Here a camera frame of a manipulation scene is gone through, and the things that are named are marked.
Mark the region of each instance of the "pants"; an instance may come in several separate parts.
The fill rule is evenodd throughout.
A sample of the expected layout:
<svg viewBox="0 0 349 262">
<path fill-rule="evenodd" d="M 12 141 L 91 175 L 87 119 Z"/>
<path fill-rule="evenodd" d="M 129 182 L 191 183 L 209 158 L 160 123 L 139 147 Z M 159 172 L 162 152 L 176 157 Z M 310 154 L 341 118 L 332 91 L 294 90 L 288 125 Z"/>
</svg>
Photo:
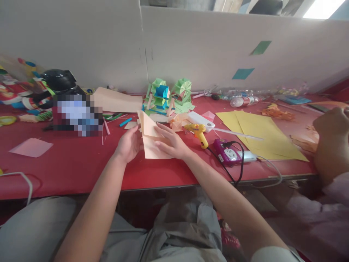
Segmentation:
<svg viewBox="0 0 349 262">
<path fill-rule="evenodd" d="M 212 232 L 213 235 L 202 242 L 221 250 L 220 228 L 217 217 L 214 217 L 212 203 L 200 194 L 199 197 L 192 193 L 188 196 L 181 194 L 180 199 L 178 195 L 170 199 L 160 210 L 155 227 L 166 228 L 168 223 L 174 225 L 174 222 L 182 221 L 195 224 L 198 222 L 200 228 L 205 228 L 205 231 Z M 0 261 L 53 261 L 78 212 L 76 201 L 69 197 L 49 197 L 34 201 L 11 217 L 1 228 Z M 115 213 L 101 261 L 139 261 L 141 254 L 144 259 L 144 254 L 149 250 L 149 245 L 145 248 L 148 239 L 154 237 L 150 237 L 145 229 L 133 227 Z"/>
</svg>

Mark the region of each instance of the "plastic bottle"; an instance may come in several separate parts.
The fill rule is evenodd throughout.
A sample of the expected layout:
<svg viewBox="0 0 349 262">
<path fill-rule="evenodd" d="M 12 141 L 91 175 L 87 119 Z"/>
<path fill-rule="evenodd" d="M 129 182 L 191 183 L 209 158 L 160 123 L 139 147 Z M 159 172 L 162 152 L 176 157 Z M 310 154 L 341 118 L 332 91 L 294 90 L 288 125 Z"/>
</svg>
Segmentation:
<svg viewBox="0 0 349 262">
<path fill-rule="evenodd" d="M 235 97 L 230 101 L 232 107 L 242 107 L 257 104 L 261 99 L 256 96 Z"/>
<path fill-rule="evenodd" d="M 228 90 L 222 93 L 221 99 L 232 100 L 233 98 L 252 96 L 252 95 L 253 95 L 252 90 L 244 90 L 244 91 Z"/>
</svg>

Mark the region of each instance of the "pink paper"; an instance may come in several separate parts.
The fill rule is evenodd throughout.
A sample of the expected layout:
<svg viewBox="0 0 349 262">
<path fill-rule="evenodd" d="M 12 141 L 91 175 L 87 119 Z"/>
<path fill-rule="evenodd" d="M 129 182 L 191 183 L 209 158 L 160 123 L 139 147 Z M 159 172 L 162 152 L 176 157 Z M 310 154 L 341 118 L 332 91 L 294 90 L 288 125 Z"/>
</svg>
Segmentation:
<svg viewBox="0 0 349 262">
<path fill-rule="evenodd" d="M 201 116 L 203 116 L 204 118 L 206 118 L 207 120 L 213 122 L 214 120 L 214 113 L 212 113 L 211 111 L 207 111 L 206 113 L 202 114 Z"/>
<path fill-rule="evenodd" d="M 19 155 L 39 157 L 47 150 L 49 150 L 52 146 L 53 144 L 51 143 L 47 143 L 36 138 L 29 138 L 15 148 L 11 149 L 9 152 Z"/>
</svg>

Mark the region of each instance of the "white wall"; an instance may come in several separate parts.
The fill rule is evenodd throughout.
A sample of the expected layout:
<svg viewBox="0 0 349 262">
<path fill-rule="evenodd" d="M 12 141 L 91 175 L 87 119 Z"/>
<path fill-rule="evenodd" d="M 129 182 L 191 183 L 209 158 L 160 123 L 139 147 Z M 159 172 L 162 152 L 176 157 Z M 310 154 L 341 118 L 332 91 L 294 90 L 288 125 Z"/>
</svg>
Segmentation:
<svg viewBox="0 0 349 262">
<path fill-rule="evenodd" d="M 141 7 L 149 81 L 189 78 L 192 90 L 263 89 L 301 78 L 312 92 L 349 75 L 349 23 Z M 249 56 L 262 40 L 263 55 Z M 239 68 L 255 68 L 232 80 Z"/>
<path fill-rule="evenodd" d="M 19 78 L 17 57 L 69 69 L 84 87 L 146 91 L 139 0 L 1 1 L 0 37 L 0 64 Z"/>
</svg>

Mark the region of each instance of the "electrical cable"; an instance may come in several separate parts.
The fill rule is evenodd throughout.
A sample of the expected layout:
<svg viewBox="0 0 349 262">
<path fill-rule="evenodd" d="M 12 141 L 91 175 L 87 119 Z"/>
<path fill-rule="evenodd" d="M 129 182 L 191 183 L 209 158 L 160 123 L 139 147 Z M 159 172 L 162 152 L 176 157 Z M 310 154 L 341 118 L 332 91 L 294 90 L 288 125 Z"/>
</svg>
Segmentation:
<svg viewBox="0 0 349 262">
<path fill-rule="evenodd" d="M 222 167 L 224 168 L 224 170 L 226 171 L 226 173 L 228 174 L 228 176 L 230 177 L 230 179 L 233 181 L 234 187 L 236 187 L 236 183 L 235 183 L 234 178 L 231 176 L 231 174 L 229 173 L 229 171 L 225 168 L 225 166 L 223 165 L 223 163 L 220 161 L 219 157 L 211 150 L 211 148 L 208 147 L 207 149 L 212 153 L 212 155 L 214 155 L 214 156 L 217 158 L 218 162 L 222 165 Z"/>
<path fill-rule="evenodd" d="M 238 183 L 241 181 L 241 178 L 242 178 L 242 174 L 244 172 L 244 158 L 245 158 L 245 150 L 244 150 L 244 147 L 237 141 L 230 141 L 230 142 L 227 142 L 225 144 L 234 144 L 234 143 L 237 143 L 239 144 L 239 146 L 241 147 L 241 151 L 242 151 L 242 160 L 241 160 L 241 167 L 240 167 L 240 176 L 239 176 L 239 179 L 237 181 L 235 181 L 233 179 L 233 177 L 230 175 L 229 171 L 225 168 L 224 164 L 220 161 L 219 157 L 211 150 L 211 148 L 207 148 L 215 157 L 216 159 L 218 160 L 218 162 L 222 165 L 222 167 L 224 168 L 224 170 L 226 171 L 226 173 L 229 175 L 229 177 L 231 178 L 231 180 L 233 181 L 234 183 L 234 187 L 237 187 Z"/>
<path fill-rule="evenodd" d="M 13 173 L 7 173 L 7 174 L 2 174 L 0 176 L 6 176 L 6 175 L 21 175 L 24 180 L 28 183 L 29 186 L 29 193 L 28 193 L 28 199 L 27 199 L 27 206 L 30 204 L 30 200 L 32 199 L 32 194 L 33 194 L 33 184 L 29 180 L 29 178 L 23 173 L 23 172 L 13 172 Z"/>
<path fill-rule="evenodd" d="M 261 186 L 261 187 L 257 187 L 257 186 L 253 186 L 253 187 L 255 187 L 255 188 L 267 188 L 267 187 L 277 186 L 277 185 L 281 184 L 281 182 L 282 182 L 282 175 L 281 175 L 281 172 L 279 171 L 279 169 L 277 169 L 277 167 L 271 161 L 269 161 L 268 159 L 266 159 L 266 158 L 264 158 L 262 156 L 257 156 L 257 157 L 263 158 L 264 160 L 268 161 L 275 168 L 275 170 L 278 172 L 278 175 L 280 176 L 280 178 L 279 178 L 279 181 L 274 183 L 274 184 L 270 184 L 270 185 L 267 185 L 267 186 Z"/>
</svg>

